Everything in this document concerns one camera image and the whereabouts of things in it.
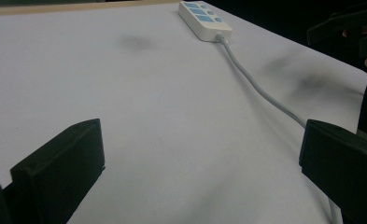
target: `white surface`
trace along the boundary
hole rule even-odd
[[[0,183],[99,118],[106,169],[69,223],[326,223],[303,129],[252,90],[178,4],[0,17]],[[277,100],[356,130],[367,75],[212,7]]]
[[[194,14],[192,10],[200,10],[204,15]],[[218,42],[215,38],[217,33],[223,34],[227,41],[230,40],[233,29],[206,5],[193,2],[180,2],[178,14],[201,40]],[[197,15],[205,16],[210,21],[201,21]]]

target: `wooden edge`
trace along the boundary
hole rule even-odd
[[[180,0],[141,0],[141,1],[123,1],[106,3],[84,3],[84,4],[66,4],[49,6],[31,6],[31,7],[0,7],[0,16],[21,15],[61,11],[82,11],[92,9],[103,9],[112,7],[138,7],[156,4],[178,3]]]

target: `power strip switch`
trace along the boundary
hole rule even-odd
[[[218,42],[217,33],[230,40],[233,29],[208,6],[202,3],[180,2],[178,14],[203,41]]]

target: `white power strip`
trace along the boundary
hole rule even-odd
[[[229,41],[232,35],[233,29],[204,4],[182,1],[178,13],[201,40],[218,42],[221,33]]]

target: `white cable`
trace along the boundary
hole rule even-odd
[[[264,91],[261,86],[259,86],[259,84],[250,75],[250,73],[235,59],[235,56],[233,55],[233,52],[231,51],[229,44],[224,39],[224,36],[221,33],[218,33],[216,35],[216,40],[218,40],[218,42],[223,45],[223,47],[226,49],[227,53],[229,54],[231,60],[233,61],[233,64],[244,75],[247,81],[250,82],[253,88],[264,99],[266,99],[270,104],[272,104],[273,106],[278,108],[280,111],[282,111],[283,113],[285,113],[286,115],[294,119],[297,123],[299,123],[305,129],[305,124],[306,124],[305,119],[303,119],[299,115],[294,114],[286,106],[279,103],[276,99],[274,99],[271,95],[269,95],[266,91]],[[341,216],[340,208],[331,199],[329,199],[329,206],[331,209],[332,224],[343,224],[343,219]]]
[[[303,118],[291,112],[286,106],[279,103],[276,99],[274,99],[271,95],[269,95],[266,91],[264,91],[259,86],[259,84],[253,79],[250,73],[235,59],[233,52],[230,50],[229,45],[227,44],[226,40],[224,39],[224,36],[222,34],[217,34],[216,39],[224,46],[230,58],[232,59],[233,64],[235,64],[236,68],[238,68],[238,70],[247,78],[250,84],[252,84],[253,88],[262,97],[264,97],[264,99],[266,99],[270,104],[274,105],[276,108],[284,112],[286,115],[296,120],[296,122],[298,122],[303,128],[305,128],[306,121]]]

